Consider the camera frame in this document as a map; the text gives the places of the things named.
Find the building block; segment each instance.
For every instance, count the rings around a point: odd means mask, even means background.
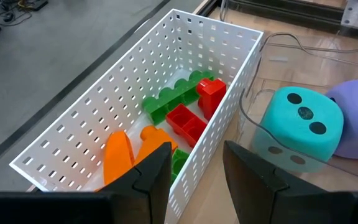
[[[179,104],[179,106],[167,114],[167,123],[173,128],[175,133],[186,139],[190,147],[196,145],[206,128],[206,123],[183,104]]]
[[[178,177],[179,172],[183,165],[185,165],[185,162],[189,158],[189,154],[185,151],[182,151],[180,149],[177,149],[175,153],[172,156],[172,183],[175,181],[175,179]]]
[[[142,102],[143,110],[147,112],[153,124],[158,125],[180,103],[189,105],[200,97],[196,91],[196,86],[203,78],[213,80],[212,73],[208,71],[192,72],[188,81],[179,79],[175,83],[174,89],[169,87],[163,88],[158,94],[158,99],[154,97],[144,99]]]
[[[134,154],[124,131],[112,133],[104,152],[104,184],[110,184],[129,171],[134,165]]]
[[[198,106],[203,111],[205,119],[210,120],[226,94],[226,84],[218,79],[211,81],[204,78],[196,89],[200,94]]]
[[[178,144],[162,129],[157,129],[155,126],[146,126],[140,133],[140,138],[143,144],[140,147],[139,153],[135,159],[134,165],[142,162],[149,154],[158,149],[164,142],[170,142],[172,153],[178,147]]]

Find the concrete floor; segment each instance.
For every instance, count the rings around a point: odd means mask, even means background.
[[[161,0],[50,0],[19,26],[0,32],[0,144],[91,65]],[[201,0],[171,0],[0,157],[0,190],[30,183],[9,163],[170,9],[193,12]]]

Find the perforated panel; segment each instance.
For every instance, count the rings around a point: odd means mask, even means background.
[[[171,188],[166,223],[176,223],[250,81],[262,34],[172,10],[10,166],[41,190],[81,190],[101,168],[110,133],[132,127],[145,97],[179,68],[210,70],[229,88]]]

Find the green toy block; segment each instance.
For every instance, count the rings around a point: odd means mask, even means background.
[[[176,177],[179,175],[179,172],[183,165],[185,165],[185,162],[189,158],[189,154],[185,151],[182,151],[180,149],[176,149],[172,156],[172,183],[175,181]]]
[[[180,103],[189,105],[200,97],[196,91],[197,84],[203,79],[213,80],[211,72],[194,71],[190,74],[189,80],[179,79],[172,90],[169,87],[163,88],[158,94],[158,99],[150,96],[142,102],[143,110],[149,114],[154,125],[158,125],[165,116],[175,109]]]

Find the orange block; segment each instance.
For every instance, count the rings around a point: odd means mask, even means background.
[[[103,174],[108,185],[128,172],[134,165],[131,142],[124,131],[112,133],[106,143]]]
[[[178,148],[178,144],[162,129],[156,129],[154,126],[146,126],[140,133],[143,140],[142,147],[136,157],[134,166],[142,162],[149,154],[154,152],[164,142],[170,142],[172,146],[172,154]]]

